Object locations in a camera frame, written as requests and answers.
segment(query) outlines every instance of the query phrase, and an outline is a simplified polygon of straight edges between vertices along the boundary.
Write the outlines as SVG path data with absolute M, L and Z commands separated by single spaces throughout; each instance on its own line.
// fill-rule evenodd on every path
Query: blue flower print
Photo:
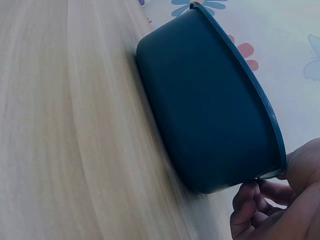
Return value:
M 226 5 L 220 2 L 226 2 L 228 0 L 197 0 L 198 3 L 202 4 L 205 9 L 213 16 L 215 12 L 213 9 L 225 9 Z M 193 0 L 171 0 L 173 5 L 181 6 L 171 13 L 171 16 L 178 17 L 189 9 L 189 4 L 194 2 Z

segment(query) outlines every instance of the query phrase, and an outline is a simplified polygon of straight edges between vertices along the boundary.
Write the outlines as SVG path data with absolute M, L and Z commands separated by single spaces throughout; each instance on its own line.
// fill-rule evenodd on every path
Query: floral tablecloth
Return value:
M 139 1 L 154 29 L 186 12 L 190 4 L 189 0 Z M 198 2 L 256 75 L 275 111 L 287 152 L 320 137 L 320 1 Z M 223 191 L 230 212 L 236 191 L 236 187 Z

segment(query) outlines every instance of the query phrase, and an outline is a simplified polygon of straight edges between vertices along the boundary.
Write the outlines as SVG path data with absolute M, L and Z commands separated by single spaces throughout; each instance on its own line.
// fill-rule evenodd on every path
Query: dark teal plastic bowl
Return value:
M 202 5 L 144 37 L 136 62 L 168 156 L 189 189 L 208 194 L 284 171 L 275 113 Z

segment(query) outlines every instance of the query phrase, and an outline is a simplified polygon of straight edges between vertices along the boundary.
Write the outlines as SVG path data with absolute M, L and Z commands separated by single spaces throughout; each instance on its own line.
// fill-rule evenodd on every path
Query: flower pattern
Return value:
M 231 35 L 228 35 L 228 37 L 231 39 L 233 44 L 235 44 L 235 38 Z M 236 47 L 238 51 L 241 53 L 242 57 L 244 59 L 252 56 L 255 52 L 254 47 L 249 43 L 242 43 L 239 46 Z M 249 65 L 252 71 L 257 71 L 259 68 L 259 64 L 255 60 L 245 60 L 246 63 Z
M 214 9 L 222 10 L 226 8 L 226 5 L 220 2 L 226 2 L 228 0 L 197 0 L 198 3 L 202 4 L 205 9 L 213 16 L 215 15 Z M 173 5 L 180 6 L 171 13 L 171 16 L 178 17 L 181 14 L 185 13 L 189 9 L 190 3 L 194 2 L 193 0 L 171 0 Z

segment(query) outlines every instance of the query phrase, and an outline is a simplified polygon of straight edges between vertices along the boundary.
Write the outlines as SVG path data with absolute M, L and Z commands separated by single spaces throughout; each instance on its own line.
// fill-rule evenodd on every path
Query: finger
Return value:
M 270 215 L 275 214 L 275 213 L 277 213 L 277 212 L 279 212 L 279 211 L 282 211 L 282 210 L 283 210 L 283 209 L 280 208 L 280 207 L 272 207 L 266 214 L 267 214 L 268 216 L 270 216 Z
M 249 239 L 250 235 L 252 234 L 252 232 L 256 230 L 254 226 L 250 226 L 247 230 L 245 230 L 243 233 L 241 233 L 240 235 L 238 235 L 235 238 L 232 238 L 234 240 L 247 240 Z
M 251 218 L 251 225 L 255 228 L 258 228 L 260 224 L 262 224 L 268 218 L 267 214 L 264 214 L 258 211 L 252 218 Z
M 230 229 L 232 238 L 235 239 L 244 231 L 252 227 L 251 218 L 257 213 L 255 201 L 246 201 L 242 207 L 231 214 Z
M 257 187 L 254 181 L 242 184 L 232 201 L 233 209 L 238 211 L 246 201 L 253 199 Z
M 261 195 L 260 189 L 259 192 L 253 197 L 253 200 L 255 201 L 256 208 L 258 209 L 258 211 L 263 214 L 268 214 L 268 212 L 273 208 L 273 206 L 270 205 Z
M 280 176 L 278 176 L 277 179 L 279 179 L 279 180 L 287 180 L 287 171 L 285 171 Z
M 259 185 L 255 182 L 244 183 L 239 192 L 232 201 L 233 209 L 239 210 L 241 206 L 249 199 L 253 199 L 259 212 L 266 214 L 273 206 L 271 206 L 261 195 Z
M 266 180 L 257 180 L 257 183 L 262 196 L 279 205 L 288 206 L 295 195 L 295 192 L 289 185 Z

